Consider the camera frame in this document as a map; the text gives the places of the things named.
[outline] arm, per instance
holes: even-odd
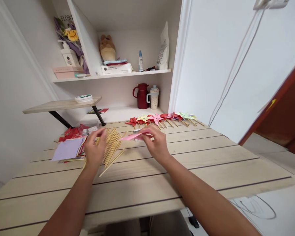
[[[39,236],[78,236],[80,234],[93,179],[104,157],[106,144],[106,133],[104,130],[104,128],[99,129],[89,136],[85,143],[85,153],[87,156],[85,168],[66,198],[39,233]],[[96,137],[101,137],[98,146],[94,144]]]
[[[142,131],[147,129],[154,137],[152,141],[151,136],[141,135],[148,150],[169,173],[185,203],[208,235],[260,236],[254,226],[226,198],[169,154],[164,133],[154,125],[143,128]]]

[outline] purple paper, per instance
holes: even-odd
[[[82,142],[84,142],[84,140],[85,140],[85,137],[76,138],[76,139],[67,139],[64,142],[61,142],[58,145],[51,161],[60,161],[60,160],[76,158],[77,152]]]

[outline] red door frame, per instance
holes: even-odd
[[[252,124],[252,126],[249,128],[247,133],[244,135],[244,137],[240,140],[238,143],[239,145],[243,145],[247,139],[250,137],[250,135],[257,129],[257,127],[262,123],[262,121],[267,117],[267,115],[271,112],[271,110],[276,106],[276,104],[279,102],[279,100],[282,98],[282,96],[287,92],[289,87],[295,82],[295,68],[290,73],[290,75],[287,77],[287,79],[284,81],[282,86],[279,88],[279,90],[276,92],[276,94],[273,96],[271,101],[273,99],[276,99],[275,103],[270,107],[271,103],[267,105],[267,107],[261,112],[259,117],[256,119],[256,121]]]

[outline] red thermos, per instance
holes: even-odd
[[[138,99],[138,108],[139,109],[147,109],[148,108],[148,103],[147,103],[147,94],[148,94],[147,87],[148,86],[149,86],[148,84],[138,84],[138,86],[133,89],[132,95]],[[134,95],[134,90],[136,88],[139,89],[137,96]]]

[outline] person's left hand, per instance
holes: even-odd
[[[98,145],[95,145],[95,138],[100,137]],[[86,154],[86,168],[96,169],[100,166],[104,159],[106,147],[106,132],[105,128],[101,128],[92,132],[88,136],[84,150]]]

